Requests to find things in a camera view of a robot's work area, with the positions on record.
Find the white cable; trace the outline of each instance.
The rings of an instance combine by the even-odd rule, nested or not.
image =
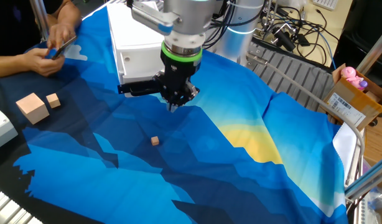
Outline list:
[[[288,77],[284,72],[282,72],[280,69],[278,69],[277,67],[275,67],[274,65],[271,65],[270,63],[267,62],[267,60],[265,59],[262,59],[262,58],[258,58],[256,61],[258,61],[259,63],[263,63],[265,65],[267,65],[267,67],[270,67],[271,69],[273,69],[275,72],[277,72],[278,74],[280,74],[282,77],[284,77],[286,80],[290,81],[293,85],[295,85],[296,87],[298,87],[298,89],[302,90],[304,93],[306,93],[309,97],[313,98],[315,101],[317,101],[321,106],[323,106],[325,109],[327,109],[328,111],[330,111],[331,113],[333,113],[334,115],[338,116],[344,123],[346,123],[352,130],[353,132],[355,133],[355,135],[357,136],[357,139],[360,141],[360,155],[358,156],[358,161],[361,161],[361,158],[362,156],[364,155],[364,152],[365,152],[365,142],[364,142],[364,139],[363,139],[363,136],[361,135],[361,133],[359,132],[359,130],[357,130],[357,128],[355,127],[355,125],[348,119],[346,118],[344,115],[338,113],[337,111],[335,111],[334,109],[332,109],[328,104],[324,103],[320,98],[316,97],[314,94],[312,94],[309,90],[306,90],[302,85],[298,84],[296,81],[294,81],[293,79],[291,79],[290,77]],[[359,165],[359,168],[361,170],[362,168],[362,163],[360,162],[360,165]]]
[[[261,6],[240,6],[239,4],[234,4],[230,1],[227,1],[227,4],[231,4],[235,7],[240,7],[240,8],[243,8],[243,9],[260,9],[261,7],[264,6],[264,4],[262,4]]]

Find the black cable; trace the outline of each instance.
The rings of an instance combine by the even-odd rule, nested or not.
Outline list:
[[[249,23],[255,21],[255,20],[260,16],[260,14],[261,14],[262,11],[263,11],[263,10],[260,10],[256,16],[254,16],[252,19],[250,19],[250,20],[248,20],[248,21],[245,21],[245,22],[239,22],[239,23],[235,23],[235,24],[230,24],[230,23],[227,24],[227,23],[224,23],[224,22],[221,22],[221,21],[217,21],[217,20],[215,20],[215,19],[212,19],[212,21],[221,23],[222,26],[228,26],[228,27],[242,26],[242,25],[249,24]]]
[[[301,57],[304,57],[304,58],[305,58],[305,56],[304,56],[304,55],[300,52],[300,50],[299,50],[300,43],[296,43],[296,42],[295,42],[295,44],[297,44],[297,46],[296,46],[297,53],[299,53],[299,55],[300,55]],[[327,63],[327,52],[326,52],[326,50],[324,49],[324,47],[323,47],[322,45],[320,45],[320,44],[315,44],[315,43],[309,43],[309,44],[311,44],[311,45],[317,45],[317,46],[319,46],[319,47],[322,49],[322,52],[324,53],[324,62],[322,63],[322,65],[325,65],[325,64]]]
[[[351,211],[354,211],[354,210],[357,208],[358,204],[364,199],[364,197],[365,197],[368,193],[369,193],[369,191],[366,192],[365,194],[363,194],[363,195],[357,200],[356,203],[352,203],[352,204],[349,206],[349,208],[347,209],[347,215],[349,215]]]
[[[316,24],[316,23],[309,22],[309,21],[302,21],[300,19],[291,18],[289,16],[287,16],[287,19],[289,19],[289,22],[293,23],[295,26],[297,26],[297,24],[295,22],[293,22],[293,20],[301,21],[304,25],[308,25],[308,26],[314,27],[316,29],[317,29],[317,27],[319,27],[319,28],[322,29],[322,31],[320,31],[320,32],[324,32],[325,31],[327,34],[331,35],[333,38],[335,38],[339,42],[339,38],[337,38],[335,35],[330,33],[326,28],[322,27],[320,24]]]
[[[315,11],[317,11],[322,16],[322,18],[324,19],[324,21],[325,21],[324,29],[327,28],[327,19],[325,18],[325,16],[322,14],[322,12],[319,9],[315,9]]]
[[[230,0],[230,2],[233,4],[236,4],[236,0]],[[234,16],[234,12],[235,12],[235,6],[230,4],[230,6],[228,7],[228,12],[224,18],[224,22],[231,21]],[[210,40],[206,41],[202,46],[205,47],[205,49],[209,49],[210,47],[213,47],[223,37],[224,33],[227,31],[227,28],[228,26],[220,26],[217,29],[215,35],[213,35],[213,37],[210,38]],[[209,42],[212,41],[217,36],[219,31],[221,31],[219,37],[209,44]]]
[[[308,57],[315,50],[315,48],[317,47],[317,44],[318,44],[319,37],[320,37],[320,32],[318,31],[317,32],[317,38],[315,40],[315,45],[314,45],[313,49],[305,57]]]

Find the small wooden cube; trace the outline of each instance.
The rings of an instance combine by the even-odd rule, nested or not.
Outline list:
[[[51,108],[56,108],[58,106],[61,106],[61,103],[60,103],[60,100],[58,99],[57,94],[53,93],[49,96],[46,96],[46,98]]]
[[[151,143],[153,146],[159,145],[159,139],[157,136],[151,138]]]
[[[32,123],[36,124],[49,115],[46,105],[35,93],[16,102],[22,114]]]

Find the person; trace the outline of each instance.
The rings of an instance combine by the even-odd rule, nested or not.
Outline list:
[[[48,77],[59,71],[64,56],[45,58],[76,35],[81,23],[80,11],[71,0],[44,0],[48,14],[47,49],[27,49],[40,42],[40,31],[29,0],[0,0],[0,77],[34,71]]]

